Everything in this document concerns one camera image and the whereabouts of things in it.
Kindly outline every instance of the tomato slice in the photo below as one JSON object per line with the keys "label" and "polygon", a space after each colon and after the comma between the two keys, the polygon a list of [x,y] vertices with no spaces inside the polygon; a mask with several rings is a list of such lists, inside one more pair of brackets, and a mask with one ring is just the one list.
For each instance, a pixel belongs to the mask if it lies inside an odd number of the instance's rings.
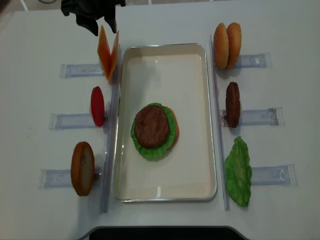
{"label": "tomato slice", "polygon": [[91,93],[91,113],[94,124],[101,127],[105,122],[105,101],[102,91],[98,86]]}

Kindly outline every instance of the lettuce leaf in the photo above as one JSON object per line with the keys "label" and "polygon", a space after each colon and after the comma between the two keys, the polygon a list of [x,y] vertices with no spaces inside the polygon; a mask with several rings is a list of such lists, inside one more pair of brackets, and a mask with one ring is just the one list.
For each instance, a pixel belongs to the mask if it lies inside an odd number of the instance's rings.
{"label": "lettuce leaf", "polygon": [[248,207],[252,168],[247,144],[238,136],[224,163],[226,191],[241,207]]}
{"label": "lettuce leaf", "polygon": [[175,118],[172,114],[172,112],[166,108],[165,106],[162,106],[160,103],[151,103],[148,106],[152,106],[152,105],[156,105],[161,107],[165,114],[166,117],[168,118],[168,122],[169,122],[169,135],[167,137],[167,139],[165,140],[165,142],[163,142],[161,145],[157,146],[157,147],[153,147],[153,148],[144,148],[142,147],[139,143],[138,140],[135,136],[135,122],[136,120],[133,120],[133,124],[131,127],[131,138],[133,140],[135,149],[140,153],[141,156],[143,156],[144,158],[151,160],[151,159],[155,159],[158,157],[161,157],[163,154],[166,153],[166,151],[171,147],[171,145],[174,143],[174,140],[176,138],[176,121]]}

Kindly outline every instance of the top bun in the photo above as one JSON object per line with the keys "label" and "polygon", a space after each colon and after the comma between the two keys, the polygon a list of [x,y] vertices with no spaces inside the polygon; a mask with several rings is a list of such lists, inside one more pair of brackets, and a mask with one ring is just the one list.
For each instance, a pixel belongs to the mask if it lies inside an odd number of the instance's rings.
{"label": "top bun", "polygon": [[227,27],[226,32],[229,38],[229,57],[226,67],[228,69],[233,69],[236,66],[241,49],[240,25],[236,22],[233,22]]}
{"label": "top bun", "polygon": [[219,69],[225,69],[229,57],[229,39],[226,26],[220,23],[213,36],[213,55],[215,65]]}

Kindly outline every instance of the metal tray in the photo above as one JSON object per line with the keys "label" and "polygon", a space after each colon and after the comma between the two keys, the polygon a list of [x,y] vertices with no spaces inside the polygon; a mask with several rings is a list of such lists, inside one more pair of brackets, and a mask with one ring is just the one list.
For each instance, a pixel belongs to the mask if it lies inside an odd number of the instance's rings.
{"label": "metal tray", "polygon": [[[217,189],[204,48],[196,43],[128,48],[122,60],[113,195],[123,202],[208,200]],[[147,104],[174,111],[179,139],[164,157],[146,160],[130,130]]]}

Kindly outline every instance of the table surface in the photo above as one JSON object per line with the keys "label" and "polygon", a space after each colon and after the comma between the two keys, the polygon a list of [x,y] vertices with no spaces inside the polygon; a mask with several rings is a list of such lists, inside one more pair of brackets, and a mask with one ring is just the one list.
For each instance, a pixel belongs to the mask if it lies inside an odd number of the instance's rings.
{"label": "table surface", "polygon": [[[239,134],[252,167],[295,164],[298,185],[253,186],[248,208],[231,201],[225,211],[215,151],[218,187],[212,200],[132,204],[110,196],[104,214],[99,188],[81,198],[72,188],[38,188],[40,169],[69,169],[79,141],[89,142],[103,164],[102,129],[48,129],[51,113],[88,113],[95,86],[110,100],[104,77],[59,78],[61,64],[98,62],[98,38],[59,10],[15,13],[0,34],[0,239],[78,239],[107,226],[228,226],[249,239],[319,239],[319,8],[319,1],[293,0],[117,8],[122,50],[199,43],[209,55],[216,26],[238,22],[241,54],[271,52],[272,68],[218,74],[217,80],[221,91],[238,82],[243,109],[283,108],[284,126],[242,127]],[[98,23],[112,42],[110,28]],[[208,76],[211,84],[210,68]],[[232,139],[225,134],[226,151]]]}

